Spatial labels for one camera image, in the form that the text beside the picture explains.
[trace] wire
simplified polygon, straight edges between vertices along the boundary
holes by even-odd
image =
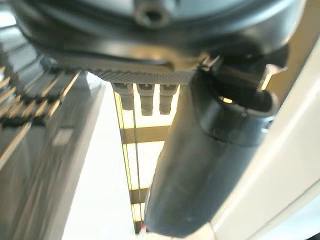
[[[139,155],[138,155],[138,140],[137,140],[137,123],[136,123],[136,111],[135,111],[135,95],[133,94],[133,135],[135,145],[135,159],[136,159],[136,171],[138,177],[138,196],[139,196],[139,207],[140,207],[140,223],[142,228],[142,208],[141,208],[141,193],[140,193],[140,172],[139,172]]]

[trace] black plastic cover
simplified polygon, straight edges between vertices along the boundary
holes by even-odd
[[[92,71],[163,73],[193,69],[203,54],[245,58],[279,49],[295,31],[305,1],[240,1],[160,29],[81,0],[11,3],[22,32],[58,62]]]
[[[146,201],[151,232],[183,238],[210,221],[266,135],[275,97],[252,91],[231,94],[226,103],[227,92],[199,70],[180,97]]]

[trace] white panel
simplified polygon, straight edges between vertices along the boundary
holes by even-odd
[[[212,219],[217,240],[271,231],[273,219],[320,179],[319,59],[320,42],[249,168]]]
[[[91,138],[63,240],[128,240],[135,231],[110,83]]]

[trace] silver metal surface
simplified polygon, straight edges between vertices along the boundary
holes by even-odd
[[[90,141],[83,134],[91,138],[95,119],[91,130],[88,119],[99,110],[105,85],[86,72],[57,75],[44,68],[43,56],[23,43],[10,9],[3,10],[0,4],[0,240],[45,240],[61,224],[50,234],[56,240],[71,205],[63,203],[67,211],[54,222],[64,186],[80,174],[71,176],[70,169],[83,164],[73,156],[81,144],[85,157]],[[55,144],[65,128],[70,139]]]
[[[22,139],[27,135],[31,128],[31,123],[25,123],[18,131],[16,136],[13,138],[13,140],[10,142],[10,144],[7,146],[7,148],[0,153],[0,172],[4,165],[7,163],[13,152],[16,150],[17,146],[20,144]]]

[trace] bright light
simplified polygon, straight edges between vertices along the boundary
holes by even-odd
[[[226,97],[224,97],[222,101],[224,101],[227,104],[232,104],[232,102],[233,102],[231,99],[226,98]]]

